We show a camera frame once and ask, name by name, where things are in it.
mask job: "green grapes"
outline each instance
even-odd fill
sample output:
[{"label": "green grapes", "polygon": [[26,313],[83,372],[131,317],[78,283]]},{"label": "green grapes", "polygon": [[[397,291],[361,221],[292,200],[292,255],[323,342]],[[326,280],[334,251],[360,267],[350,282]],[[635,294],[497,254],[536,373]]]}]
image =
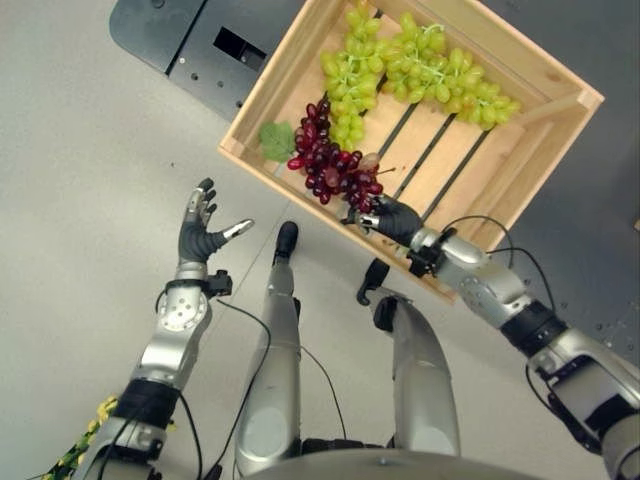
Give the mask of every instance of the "green grapes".
[{"label": "green grapes", "polygon": [[364,122],[360,114],[377,105],[377,86],[385,68],[383,57],[388,39],[378,40],[380,19],[371,18],[366,1],[349,10],[345,19],[349,27],[344,50],[320,55],[325,74],[325,87],[331,103],[329,138],[345,150],[354,150],[364,138]]},{"label": "green grapes", "polygon": [[418,26],[408,12],[398,23],[402,32],[380,45],[388,79],[383,92],[401,102],[435,99],[445,112],[485,130],[520,110],[520,103],[501,95],[500,85],[484,80],[484,68],[474,65],[471,52],[454,47],[446,54],[442,25]]}]

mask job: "grape bunch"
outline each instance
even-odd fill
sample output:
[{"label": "grape bunch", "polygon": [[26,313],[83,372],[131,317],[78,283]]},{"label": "grape bunch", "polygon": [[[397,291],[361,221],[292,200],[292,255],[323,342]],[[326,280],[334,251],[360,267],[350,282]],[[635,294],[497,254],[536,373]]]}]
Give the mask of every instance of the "grape bunch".
[{"label": "grape bunch", "polygon": [[352,151],[364,138],[360,114],[377,105],[377,85],[384,70],[382,51],[387,42],[377,40],[380,19],[370,18],[368,4],[360,0],[346,14],[349,31],[344,50],[320,55],[325,87],[331,101],[333,126],[330,138]]},{"label": "grape bunch", "polygon": [[520,103],[500,95],[500,85],[484,80],[484,69],[460,48],[446,55],[444,27],[418,27],[410,13],[400,17],[402,32],[382,51],[388,81],[382,87],[401,102],[435,99],[447,113],[484,130],[509,121]]},{"label": "grape bunch", "polygon": [[287,162],[287,167],[306,174],[305,186],[321,204],[329,203],[332,195],[343,195],[349,205],[369,213],[372,197],[383,190],[376,179],[380,157],[376,153],[363,156],[358,150],[350,153],[332,142],[330,109],[326,97],[317,105],[307,105],[307,116],[295,131],[297,156]]}]

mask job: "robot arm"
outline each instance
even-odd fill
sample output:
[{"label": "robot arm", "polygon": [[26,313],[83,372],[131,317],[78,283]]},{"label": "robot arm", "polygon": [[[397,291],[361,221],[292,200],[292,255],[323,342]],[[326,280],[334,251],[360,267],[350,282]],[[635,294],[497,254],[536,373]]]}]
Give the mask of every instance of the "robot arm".
[{"label": "robot arm", "polygon": [[411,272],[431,274],[499,329],[549,386],[552,411],[589,451],[602,454],[612,479],[640,478],[640,372],[571,328],[529,296],[511,270],[473,244],[423,227],[410,207],[381,197],[372,214],[351,213],[409,249]]},{"label": "robot arm", "polygon": [[205,179],[189,198],[178,241],[178,267],[159,299],[153,336],[73,479],[157,478],[147,462],[160,455],[165,429],[196,362],[200,339],[211,322],[209,299],[231,293],[227,272],[208,275],[207,260],[254,223],[243,220],[208,233],[215,194],[213,181]]}]

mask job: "red grapes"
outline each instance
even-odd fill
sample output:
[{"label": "red grapes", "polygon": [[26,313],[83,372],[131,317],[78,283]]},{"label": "red grapes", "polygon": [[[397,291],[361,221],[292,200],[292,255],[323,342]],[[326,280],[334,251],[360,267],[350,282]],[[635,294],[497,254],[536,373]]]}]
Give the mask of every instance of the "red grapes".
[{"label": "red grapes", "polygon": [[317,105],[307,105],[306,114],[295,131],[298,155],[287,162],[290,170],[306,173],[307,187],[322,205],[333,195],[343,194],[342,199],[362,213],[372,209],[371,198],[382,193],[382,184],[376,180],[380,157],[362,152],[347,152],[329,140],[329,111],[331,104],[325,97]]}]

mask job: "robot forearm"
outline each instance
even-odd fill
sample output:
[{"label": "robot forearm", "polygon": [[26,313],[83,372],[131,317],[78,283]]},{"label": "robot forearm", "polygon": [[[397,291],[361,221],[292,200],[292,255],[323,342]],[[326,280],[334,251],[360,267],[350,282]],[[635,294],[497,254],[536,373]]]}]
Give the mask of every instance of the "robot forearm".
[{"label": "robot forearm", "polygon": [[511,270],[469,242],[423,228],[410,248],[429,258],[426,269],[528,358],[551,391],[552,410],[585,448],[604,456],[611,478],[638,478],[638,369],[567,326],[530,297]]}]

